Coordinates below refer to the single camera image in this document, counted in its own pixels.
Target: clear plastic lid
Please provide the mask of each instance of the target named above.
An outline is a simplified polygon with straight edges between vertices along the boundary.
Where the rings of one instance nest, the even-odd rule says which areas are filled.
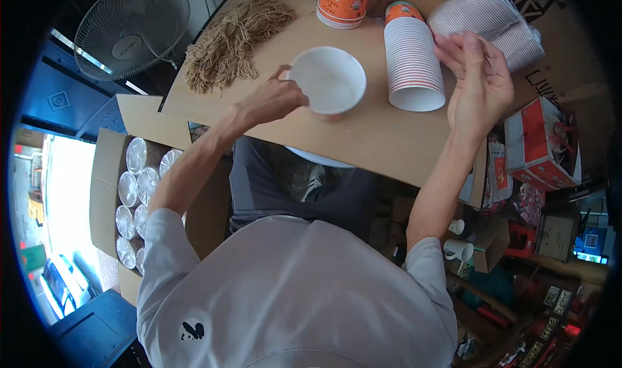
[[[135,137],[129,142],[128,149],[125,151],[125,163],[128,171],[138,174],[147,162],[147,143],[140,137]]]
[[[136,252],[136,269],[141,275],[144,275],[143,271],[143,261],[145,260],[145,248],[140,248],[138,252]]]
[[[134,226],[141,238],[145,238],[145,229],[147,229],[147,207],[144,204],[138,205],[134,211]]]
[[[125,171],[119,178],[119,199],[123,205],[133,208],[138,200],[136,177],[129,171]]]
[[[179,149],[171,149],[168,151],[162,161],[160,162],[160,179],[164,177],[164,175],[170,170],[170,167],[175,163],[175,161],[182,155],[182,150]]]
[[[160,174],[158,174],[154,167],[148,166],[142,169],[141,173],[138,174],[137,181],[138,198],[141,199],[141,202],[143,202],[145,206],[148,206],[152,194],[156,190],[158,183],[160,183]]]
[[[117,256],[119,256],[119,261],[129,269],[136,266],[136,249],[132,242],[124,237],[117,238]]]
[[[131,239],[136,236],[136,228],[134,227],[134,216],[132,211],[127,206],[119,206],[114,215],[116,220],[117,230],[121,237]]]

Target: left hand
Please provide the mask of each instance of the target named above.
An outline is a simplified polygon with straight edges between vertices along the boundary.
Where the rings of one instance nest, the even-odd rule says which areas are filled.
[[[279,79],[283,71],[290,68],[287,64],[281,65],[255,92],[233,104],[231,109],[241,115],[249,128],[280,120],[300,106],[309,106],[309,98],[295,81]]]

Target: table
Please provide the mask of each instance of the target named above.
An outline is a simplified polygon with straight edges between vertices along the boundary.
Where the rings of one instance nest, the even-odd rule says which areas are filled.
[[[227,12],[244,0],[225,0],[216,14]],[[339,122],[318,120],[304,108],[286,118],[258,125],[246,135],[301,149],[330,159],[421,187],[443,150],[449,134],[447,105],[432,112],[407,112],[388,100],[384,25],[365,17],[353,30],[332,29],[315,16],[315,0],[282,0],[297,14],[270,41],[256,48],[253,59],[259,72],[254,81],[237,80],[231,87],[211,94],[194,94],[186,86],[180,68],[160,107],[167,115],[204,125],[214,125],[230,105],[255,90],[280,64],[314,46],[334,46],[352,54],[363,66],[367,89],[362,101]],[[443,69],[447,101],[455,87],[455,77]],[[486,171],[486,145],[482,143],[473,170],[468,203],[481,207]]]

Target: sneaker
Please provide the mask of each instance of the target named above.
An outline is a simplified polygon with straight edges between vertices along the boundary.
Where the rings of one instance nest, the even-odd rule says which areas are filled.
[[[311,173],[309,173],[309,183],[307,185],[307,191],[302,196],[302,202],[307,202],[309,195],[314,192],[315,189],[322,187],[326,183],[326,169],[323,165],[315,165]]]

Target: hand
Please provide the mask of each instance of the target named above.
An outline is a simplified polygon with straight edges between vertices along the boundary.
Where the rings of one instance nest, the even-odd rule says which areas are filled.
[[[280,120],[300,106],[309,106],[309,98],[296,82],[279,79],[287,69],[290,66],[286,64],[279,66],[255,92],[233,104],[232,110],[241,115],[249,129],[260,123]]]
[[[514,100],[503,53],[470,31],[437,36],[434,53],[458,79],[447,107],[449,126],[461,140],[480,144]]]

